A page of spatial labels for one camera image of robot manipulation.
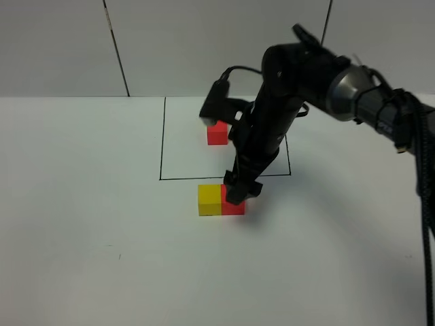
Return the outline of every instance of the white table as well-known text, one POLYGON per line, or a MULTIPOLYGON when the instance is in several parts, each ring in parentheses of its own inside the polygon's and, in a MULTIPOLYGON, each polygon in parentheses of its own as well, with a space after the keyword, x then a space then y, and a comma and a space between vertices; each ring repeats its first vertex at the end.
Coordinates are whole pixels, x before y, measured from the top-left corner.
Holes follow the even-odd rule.
MULTIPOLYGON (((200 102, 168 98, 165 120, 200 102)), ((312 109, 288 132, 292 176, 261 178, 256 222, 204 218, 197 185, 222 180, 159 180, 163 112, 164 98, 0 99, 0 325, 423 324, 411 155, 312 109)), ((201 173, 232 160, 185 146, 201 173)))

